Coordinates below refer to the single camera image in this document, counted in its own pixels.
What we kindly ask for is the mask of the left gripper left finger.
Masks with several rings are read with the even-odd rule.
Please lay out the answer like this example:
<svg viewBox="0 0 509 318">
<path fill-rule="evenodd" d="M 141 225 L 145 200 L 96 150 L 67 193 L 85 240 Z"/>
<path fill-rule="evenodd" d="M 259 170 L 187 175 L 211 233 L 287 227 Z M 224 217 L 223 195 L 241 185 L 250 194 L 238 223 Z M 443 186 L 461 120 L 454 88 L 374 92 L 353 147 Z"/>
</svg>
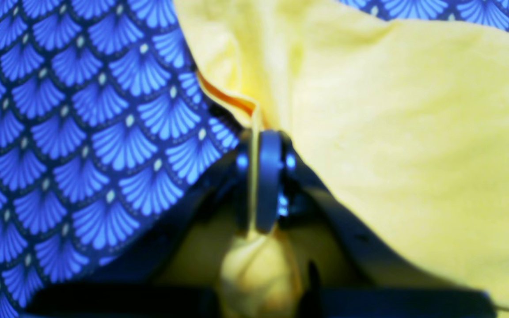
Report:
<svg viewBox="0 0 509 318">
<path fill-rule="evenodd" d="M 220 318 L 216 284 L 248 227 L 249 129 L 168 212 L 93 273 L 37 292 L 31 318 Z"/>
</svg>

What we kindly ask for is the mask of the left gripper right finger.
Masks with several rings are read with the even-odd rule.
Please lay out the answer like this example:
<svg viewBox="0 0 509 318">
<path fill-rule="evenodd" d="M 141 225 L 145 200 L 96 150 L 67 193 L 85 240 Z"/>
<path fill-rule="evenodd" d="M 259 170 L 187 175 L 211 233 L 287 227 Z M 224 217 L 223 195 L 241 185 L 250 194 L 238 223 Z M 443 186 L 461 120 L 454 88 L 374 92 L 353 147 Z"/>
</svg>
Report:
<svg viewBox="0 0 509 318">
<path fill-rule="evenodd" d="M 254 142 L 254 221 L 286 239 L 303 294 L 297 318 L 495 318 L 486 292 L 420 270 L 344 207 L 285 133 Z"/>
</svg>

